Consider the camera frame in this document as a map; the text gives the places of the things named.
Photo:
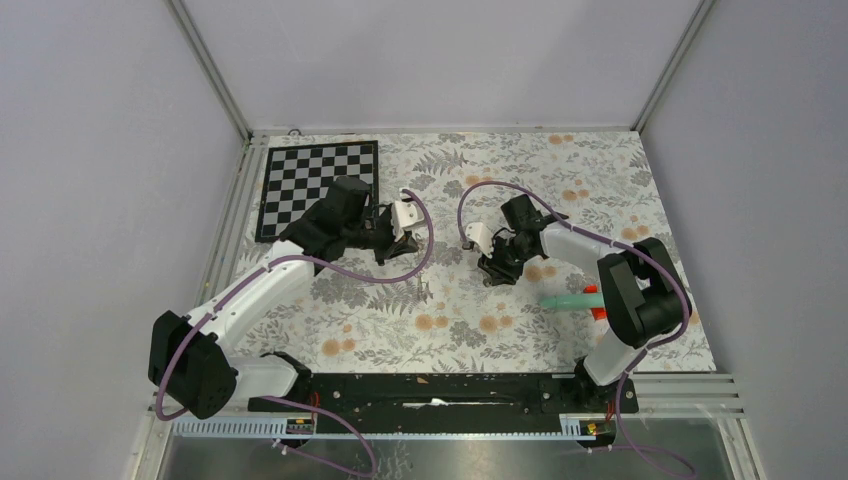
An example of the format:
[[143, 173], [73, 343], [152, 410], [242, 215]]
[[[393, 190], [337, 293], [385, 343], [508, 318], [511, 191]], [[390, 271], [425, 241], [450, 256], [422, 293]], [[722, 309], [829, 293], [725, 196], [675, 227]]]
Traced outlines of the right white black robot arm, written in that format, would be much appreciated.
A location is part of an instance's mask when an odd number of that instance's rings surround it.
[[603, 239], [551, 208], [535, 208], [527, 194], [507, 201], [501, 210], [508, 224], [504, 232], [492, 232], [481, 222], [463, 230], [468, 248], [481, 254], [478, 266], [490, 285], [516, 284], [526, 263], [536, 257], [565, 261], [597, 281], [608, 330], [577, 361], [573, 386], [577, 405], [597, 412], [612, 400], [612, 384], [691, 316], [691, 302], [668, 250], [653, 237], [634, 245]]

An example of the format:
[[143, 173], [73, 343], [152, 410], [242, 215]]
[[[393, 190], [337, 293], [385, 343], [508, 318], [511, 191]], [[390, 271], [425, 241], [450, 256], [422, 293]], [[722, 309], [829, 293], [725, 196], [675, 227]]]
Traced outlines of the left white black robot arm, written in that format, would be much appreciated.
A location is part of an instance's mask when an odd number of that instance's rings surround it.
[[157, 418], [171, 421], [189, 413], [207, 419], [232, 400], [266, 396], [288, 411], [304, 407], [311, 388], [303, 378], [305, 366], [285, 353], [244, 357], [235, 348], [268, 311], [297, 298], [323, 271], [374, 283], [373, 277], [336, 265], [347, 250], [370, 250], [384, 264], [417, 251], [413, 228], [434, 229], [423, 201], [408, 189], [372, 215], [376, 206], [364, 181], [334, 180], [326, 195], [221, 293], [184, 315], [161, 314], [153, 323], [148, 361]]

